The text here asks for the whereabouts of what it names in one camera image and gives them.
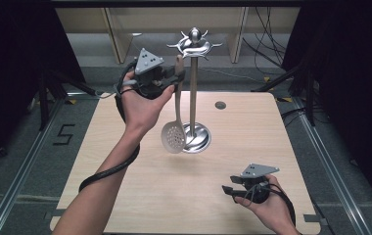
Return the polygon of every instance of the human hand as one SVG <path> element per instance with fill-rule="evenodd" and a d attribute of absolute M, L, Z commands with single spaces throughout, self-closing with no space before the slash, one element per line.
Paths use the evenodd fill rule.
<path fill-rule="evenodd" d="M 281 188 L 275 176 L 267 174 L 265 177 L 270 184 L 275 184 Z M 273 185 L 271 185 L 271 189 L 280 191 Z M 274 193 L 270 193 L 268 199 L 261 204 L 251 203 L 250 200 L 242 197 L 235 197 L 235 202 L 252 211 L 267 228 L 277 234 L 300 234 L 291 220 L 286 203 Z"/>
<path fill-rule="evenodd" d="M 124 80 L 133 77 L 134 71 L 131 71 L 127 73 Z M 121 92 L 130 88 L 130 86 L 123 86 Z M 143 137 L 155 126 L 163 106 L 170 100 L 173 91 L 174 86 L 170 85 L 160 97 L 154 100 L 146 99 L 133 90 L 123 92 L 121 100 L 125 114 L 125 132 L 137 133 Z"/>

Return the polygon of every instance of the metal pole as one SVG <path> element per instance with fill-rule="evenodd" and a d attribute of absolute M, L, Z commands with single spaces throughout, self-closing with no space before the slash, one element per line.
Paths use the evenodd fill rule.
<path fill-rule="evenodd" d="M 190 135 L 195 136 L 196 93 L 198 90 L 198 57 L 191 57 L 190 66 Z"/>

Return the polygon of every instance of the black backdrop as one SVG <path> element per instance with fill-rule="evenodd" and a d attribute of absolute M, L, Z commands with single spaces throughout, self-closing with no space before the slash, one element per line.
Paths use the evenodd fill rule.
<path fill-rule="evenodd" d="M 0 148 L 26 114 L 46 70 L 84 80 L 55 9 L 0 1 Z"/>
<path fill-rule="evenodd" d="M 326 112 L 372 186 L 372 4 L 342 2 L 338 8 L 335 28 L 325 34 L 330 50 L 314 77 Z M 301 9 L 283 63 L 286 70 L 300 62 L 330 11 L 330 5 Z"/>

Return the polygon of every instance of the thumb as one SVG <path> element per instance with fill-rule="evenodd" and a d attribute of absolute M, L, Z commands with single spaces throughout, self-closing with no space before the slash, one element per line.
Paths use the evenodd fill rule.
<path fill-rule="evenodd" d="M 235 197 L 234 198 L 235 202 L 243 206 L 244 208 L 247 208 L 251 212 L 256 212 L 256 207 L 258 206 L 257 204 L 251 202 L 248 199 L 242 198 L 242 197 Z"/>
<path fill-rule="evenodd" d="M 161 106 L 164 106 L 165 103 L 167 103 L 168 100 L 170 100 L 171 96 L 173 95 L 174 92 L 174 85 L 168 86 L 164 92 L 162 93 L 161 96 L 159 96 L 156 101 L 159 102 Z"/>
<path fill-rule="evenodd" d="M 235 202 L 237 202 L 238 204 L 240 204 L 240 205 L 248 205 L 249 203 L 250 203 L 250 200 L 248 200 L 248 199 L 244 199 L 244 198 L 241 198 L 241 197 L 235 197 L 234 198 L 234 200 L 235 200 Z"/>

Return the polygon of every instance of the slotted spoon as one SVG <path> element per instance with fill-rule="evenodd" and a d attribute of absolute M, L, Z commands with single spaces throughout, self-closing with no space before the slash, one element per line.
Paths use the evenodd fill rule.
<path fill-rule="evenodd" d="M 181 56 L 176 58 L 176 72 L 183 70 L 183 59 Z M 176 110 L 176 120 L 168 122 L 162 129 L 163 146 L 172 154 L 178 154 L 183 151 L 186 145 L 186 134 L 183 123 L 180 118 L 180 96 L 182 94 L 183 81 L 177 85 L 175 93 L 174 109 Z"/>

